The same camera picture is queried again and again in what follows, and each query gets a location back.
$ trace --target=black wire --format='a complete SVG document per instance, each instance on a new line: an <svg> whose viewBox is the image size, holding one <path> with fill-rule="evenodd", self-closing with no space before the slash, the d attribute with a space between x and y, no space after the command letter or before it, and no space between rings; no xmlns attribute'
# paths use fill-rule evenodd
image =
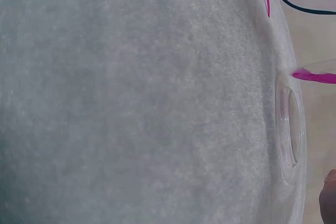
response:
<svg viewBox="0 0 336 224"><path fill-rule="evenodd" d="M303 8L303 7L294 5L291 2L289 2L288 0L282 0L282 1L284 1L287 5L289 5L290 7L294 8L296 10L300 10L301 12L311 13L311 14L318 14L318 15L336 15L336 12L332 12L330 10L307 9L307 8Z"/></svg>

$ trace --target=circular plastic indentation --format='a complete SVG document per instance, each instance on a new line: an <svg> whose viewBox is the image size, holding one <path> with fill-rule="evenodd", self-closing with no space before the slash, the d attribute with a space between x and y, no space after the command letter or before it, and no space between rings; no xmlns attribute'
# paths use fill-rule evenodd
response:
<svg viewBox="0 0 336 224"><path fill-rule="evenodd" d="M302 148L302 128L297 99L289 85L287 76L280 74L276 87L276 127L282 176L288 184L294 184L296 170L300 169L297 164Z"/></svg>

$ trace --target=beige background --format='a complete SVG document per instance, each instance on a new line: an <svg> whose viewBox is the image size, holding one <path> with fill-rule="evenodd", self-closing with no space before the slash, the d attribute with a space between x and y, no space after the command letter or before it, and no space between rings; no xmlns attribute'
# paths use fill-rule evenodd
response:
<svg viewBox="0 0 336 224"><path fill-rule="evenodd" d="M299 12L286 4L282 6L299 66L336 58L336 16L313 15ZM336 110L335 112L330 110L330 106L334 106L336 100L332 95L321 97L318 101L319 113L314 113L314 107L304 94L303 99L306 110L308 159L308 184L303 224L317 224L323 223L318 203L323 174L327 169L332 168L330 154L334 148L336 150L336 141L333 143L331 138L328 138L330 135L336 135L336 129L334 129ZM319 116L326 113L330 118L335 119L330 121ZM328 131L321 129L324 127L321 125L325 124L329 125Z"/></svg>

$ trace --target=black cable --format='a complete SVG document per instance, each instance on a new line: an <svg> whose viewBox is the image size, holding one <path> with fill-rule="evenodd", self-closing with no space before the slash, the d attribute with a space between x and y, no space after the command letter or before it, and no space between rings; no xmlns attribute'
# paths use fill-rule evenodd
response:
<svg viewBox="0 0 336 224"><path fill-rule="evenodd" d="M282 0L282 1L284 1L287 5L289 5L290 7L294 8L296 10L300 10L301 12L311 13L311 14L318 14L318 15L336 15L336 12L332 12L330 10L307 9L307 8L303 8L303 7L294 5L291 2L289 2L288 0Z"/></svg>

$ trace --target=gray felt surface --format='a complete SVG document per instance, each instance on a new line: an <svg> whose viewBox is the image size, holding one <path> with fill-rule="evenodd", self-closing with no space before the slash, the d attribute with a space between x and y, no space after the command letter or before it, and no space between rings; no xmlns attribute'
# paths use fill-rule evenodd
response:
<svg viewBox="0 0 336 224"><path fill-rule="evenodd" d="M300 223L278 0L0 0L0 220Z"/></svg>

